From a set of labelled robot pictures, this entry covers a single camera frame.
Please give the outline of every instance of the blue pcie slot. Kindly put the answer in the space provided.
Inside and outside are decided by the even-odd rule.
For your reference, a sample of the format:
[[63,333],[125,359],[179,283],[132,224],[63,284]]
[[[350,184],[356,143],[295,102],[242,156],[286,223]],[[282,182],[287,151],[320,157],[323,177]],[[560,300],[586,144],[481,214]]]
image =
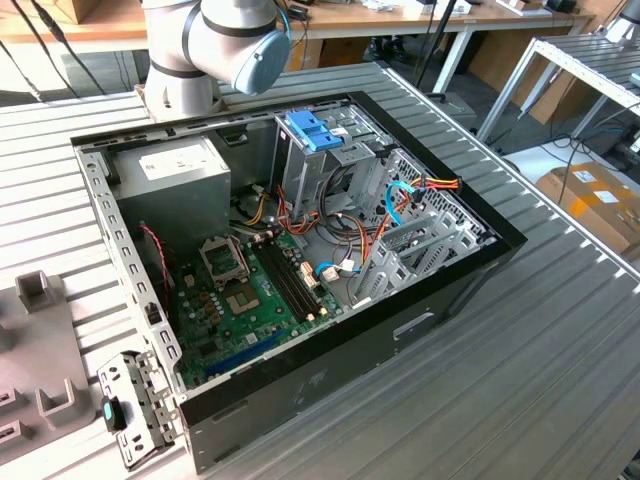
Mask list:
[[278,330],[269,338],[265,338],[264,340],[261,340],[255,345],[251,345],[250,347],[247,347],[243,351],[238,352],[230,356],[229,358],[225,358],[224,360],[216,363],[215,365],[207,367],[205,369],[205,375],[207,377],[213,377],[215,375],[228,372],[229,370],[237,367],[238,365],[242,365],[243,363],[248,362],[252,358],[255,358],[258,355],[273,348],[276,343],[276,340],[278,340],[278,337],[283,333],[284,333],[284,330]]

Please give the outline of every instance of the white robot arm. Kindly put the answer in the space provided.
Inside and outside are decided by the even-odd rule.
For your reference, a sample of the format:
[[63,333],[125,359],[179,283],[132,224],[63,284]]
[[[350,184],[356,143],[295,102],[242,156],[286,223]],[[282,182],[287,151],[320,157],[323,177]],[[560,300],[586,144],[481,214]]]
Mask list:
[[144,0],[142,7],[151,58],[145,103],[159,120],[215,112],[214,79],[257,95],[282,73],[289,39],[276,28],[271,0]]

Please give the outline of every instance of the metal shelf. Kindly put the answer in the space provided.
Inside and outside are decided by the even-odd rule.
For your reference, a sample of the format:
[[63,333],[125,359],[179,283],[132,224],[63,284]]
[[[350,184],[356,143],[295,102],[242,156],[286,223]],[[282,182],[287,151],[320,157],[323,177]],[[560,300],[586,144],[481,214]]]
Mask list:
[[[523,110],[540,94],[556,69],[561,68],[622,107],[633,107],[631,111],[640,115],[640,88],[629,81],[632,73],[640,71],[640,44],[623,48],[593,34],[534,38],[478,131],[480,141],[489,137],[536,55],[548,59],[551,64],[524,103]],[[574,136],[586,127],[603,103],[599,101],[585,116]]]

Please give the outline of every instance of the gray mount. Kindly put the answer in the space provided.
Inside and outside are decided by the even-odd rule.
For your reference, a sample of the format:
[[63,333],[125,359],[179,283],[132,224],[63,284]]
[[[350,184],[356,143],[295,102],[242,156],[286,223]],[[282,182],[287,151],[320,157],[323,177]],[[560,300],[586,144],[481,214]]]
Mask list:
[[0,465],[94,417],[62,281],[17,277],[0,291]]

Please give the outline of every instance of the blue latch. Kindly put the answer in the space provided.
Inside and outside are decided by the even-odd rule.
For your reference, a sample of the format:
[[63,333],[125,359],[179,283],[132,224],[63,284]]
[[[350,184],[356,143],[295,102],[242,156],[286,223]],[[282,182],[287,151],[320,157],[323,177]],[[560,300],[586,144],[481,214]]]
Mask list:
[[308,110],[287,114],[291,128],[307,142],[312,152],[342,145],[342,138],[331,134],[324,122]]

